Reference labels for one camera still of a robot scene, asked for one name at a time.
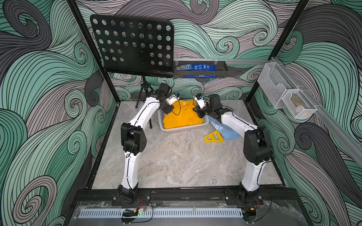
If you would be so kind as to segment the yellow t-shirt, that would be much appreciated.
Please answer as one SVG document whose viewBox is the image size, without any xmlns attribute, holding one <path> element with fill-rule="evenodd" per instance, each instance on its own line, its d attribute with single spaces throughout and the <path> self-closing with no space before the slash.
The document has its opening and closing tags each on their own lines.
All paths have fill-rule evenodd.
<svg viewBox="0 0 362 226">
<path fill-rule="evenodd" d="M 196 112 L 193 111 L 194 104 L 192 100 L 176 101 L 172 104 L 173 111 L 164 115 L 163 125 L 165 129 L 174 129 L 203 123 L 203 119 L 199 118 Z"/>
</svg>

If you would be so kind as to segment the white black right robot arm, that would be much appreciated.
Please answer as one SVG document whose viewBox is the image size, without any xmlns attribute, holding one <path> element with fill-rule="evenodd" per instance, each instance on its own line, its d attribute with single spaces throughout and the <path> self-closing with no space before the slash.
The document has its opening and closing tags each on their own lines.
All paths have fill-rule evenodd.
<svg viewBox="0 0 362 226">
<path fill-rule="evenodd" d="M 243 138 L 243 153 L 247 165 L 240 183 L 238 199 L 241 203 L 255 201 L 260 192 L 261 174 L 272 156 L 272 142 L 268 129 L 253 125 L 235 115 L 231 107 L 221 104 L 217 94 L 208 96 L 208 101 L 204 100 L 203 95 L 198 94 L 194 96 L 193 104 L 193 111 L 199 118 L 208 115 L 230 127 Z"/>
</svg>

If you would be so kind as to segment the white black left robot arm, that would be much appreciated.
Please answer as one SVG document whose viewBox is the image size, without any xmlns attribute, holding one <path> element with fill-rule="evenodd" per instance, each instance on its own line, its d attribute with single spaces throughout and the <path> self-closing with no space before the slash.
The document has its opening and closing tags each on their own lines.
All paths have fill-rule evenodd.
<svg viewBox="0 0 362 226">
<path fill-rule="evenodd" d="M 171 87 L 161 83 L 157 90 L 146 95 L 144 105 L 128 123 L 121 125 L 121 145 L 125 155 L 124 172 L 121 184 L 114 196 L 114 205 L 133 205 L 137 202 L 138 171 L 141 153 L 147 145 L 144 129 L 153 114 L 160 108 L 173 110 L 178 98 L 170 93 Z"/>
</svg>

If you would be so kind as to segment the white plastic basket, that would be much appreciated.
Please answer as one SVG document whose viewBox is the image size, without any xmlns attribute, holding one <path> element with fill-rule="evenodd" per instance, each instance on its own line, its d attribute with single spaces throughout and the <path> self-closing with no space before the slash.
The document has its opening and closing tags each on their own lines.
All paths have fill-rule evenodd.
<svg viewBox="0 0 362 226">
<path fill-rule="evenodd" d="M 209 124 L 209 119 L 204 116 L 203 117 L 203 123 L 202 124 L 199 124 L 199 125 L 192 125 L 192 126 L 186 126 L 186 127 L 179 127 L 179 128 L 174 128 L 174 129 L 165 129 L 164 128 L 164 125 L 163 125 L 163 118 L 164 118 L 164 115 L 165 113 L 160 109 L 157 111 L 157 116 L 158 116 L 158 121 L 159 121 L 159 125 L 160 125 L 160 129 L 162 131 L 165 131 L 165 132 L 177 132 L 177 131 L 185 131 L 185 130 L 191 130 L 191 129 L 194 129 L 194 128 L 198 128 L 198 127 L 201 127 L 201 126 L 206 126 Z"/>
</svg>

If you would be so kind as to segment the light blue t-shirt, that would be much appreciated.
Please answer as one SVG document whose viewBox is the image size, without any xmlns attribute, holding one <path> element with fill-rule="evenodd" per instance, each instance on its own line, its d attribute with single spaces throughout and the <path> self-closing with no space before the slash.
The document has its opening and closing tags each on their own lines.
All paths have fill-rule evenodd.
<svg viewBox="0 0 362 226">
<path fill-rule="evenodd" d="M 214 128 L 221 134 L 221 136 L 225 139 L 238 139 L 240 135 L 234 131 L 231 127 L 218 122 L 211 116 L 208 116 L 209 121 L 214 126 Z"/>
</svg>

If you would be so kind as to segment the yellow triangle ruler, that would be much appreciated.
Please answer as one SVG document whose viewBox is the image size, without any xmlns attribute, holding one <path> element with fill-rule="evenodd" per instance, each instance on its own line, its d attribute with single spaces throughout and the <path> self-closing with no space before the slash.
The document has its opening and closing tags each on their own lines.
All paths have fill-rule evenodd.
<svg viewBox="0 0 362 226">
<path fill-rule="evenodd" d="M 221 143 L 223 142 L 222 135 L 218 131 L 214 131 L 204 137 L 206 143 Z"/>
</svg>

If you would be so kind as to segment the M&M's candy bag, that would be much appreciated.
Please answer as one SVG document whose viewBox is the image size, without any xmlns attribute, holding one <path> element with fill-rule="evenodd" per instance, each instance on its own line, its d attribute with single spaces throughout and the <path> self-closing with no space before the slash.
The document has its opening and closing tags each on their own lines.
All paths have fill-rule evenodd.
<svg viewBox="0 0 362 226">
<path fill-rule="evenodd" d="M 192 68 L 193 68 L 192 64 L 184 64 L 184 65 L 176 66 L 175 70 L 176 71 L 190 71 L 190 70 L 192 70 Z"/>
</svg>

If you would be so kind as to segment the blue snack packet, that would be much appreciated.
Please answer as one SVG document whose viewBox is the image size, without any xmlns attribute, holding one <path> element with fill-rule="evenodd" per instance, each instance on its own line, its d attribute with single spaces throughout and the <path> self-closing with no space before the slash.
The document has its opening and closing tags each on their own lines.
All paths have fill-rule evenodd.
<svg viewBox="0 0 362 226">
<path fill-rule="evenodd" d="M 210 64 L 193 64 L 192 71 L 216 71 L 217 68 L 215 65 Z"/>
</svg>

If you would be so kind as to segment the black perforated music stand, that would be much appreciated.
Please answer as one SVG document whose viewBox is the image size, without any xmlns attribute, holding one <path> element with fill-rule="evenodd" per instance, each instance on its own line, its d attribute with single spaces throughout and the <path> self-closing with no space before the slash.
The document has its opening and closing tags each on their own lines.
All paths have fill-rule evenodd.
<svg viewBox="0 0 362 226">
<path fill-rule="evenodd" d="M 93 14 L 90 23 L 107 72 L 173 77 L 170 21 Z"/>
</svg>

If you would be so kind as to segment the clear plastic wall bin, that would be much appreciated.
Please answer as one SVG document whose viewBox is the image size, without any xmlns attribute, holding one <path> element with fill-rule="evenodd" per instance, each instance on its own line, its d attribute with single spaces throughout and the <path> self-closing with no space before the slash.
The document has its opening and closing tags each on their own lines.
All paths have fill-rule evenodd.
<svg viewBox="0 0 362 226">
<path fill-rule="evenodd" d="M 285 108 L 282 97 L 290 88 L 276 62 L 266 63 L 257 79 L 259 86 L 275 109 Z"/>
</svg>

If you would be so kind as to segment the small clear wall bin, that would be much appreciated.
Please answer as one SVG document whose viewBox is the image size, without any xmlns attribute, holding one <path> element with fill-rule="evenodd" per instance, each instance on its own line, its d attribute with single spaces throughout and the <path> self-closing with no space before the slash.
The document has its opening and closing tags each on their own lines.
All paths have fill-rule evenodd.
<svg viewBox="0 0 362 226">
<path fill-rule="evenodd" d="M 316 107 L 299 89 L 286 90 L 282 101 L 290 114 L 298 120 L 308 119 L 317 111 Z"/>
</svg>

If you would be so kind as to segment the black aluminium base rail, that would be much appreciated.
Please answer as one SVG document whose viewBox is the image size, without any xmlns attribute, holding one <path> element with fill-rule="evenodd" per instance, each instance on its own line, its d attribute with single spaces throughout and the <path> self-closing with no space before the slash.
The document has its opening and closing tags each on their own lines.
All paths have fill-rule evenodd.
<svg viewBox="0 0 362 226">
<path fill-rule="evenodd" d="M 137 201 L 165 202 L 221 202 L 226 205 L 263 205 L 264 201 L 298 200 L 296 189 L 266 185 L 258 192 L 247 195 L 240 186 L 210 186 L 190 188 L 138 188 L 135 192 L 120 192 L 117 189 L 80 189 L 74 202 L 105 202 L 113 205 L 136 204 Z"/>
</svg>

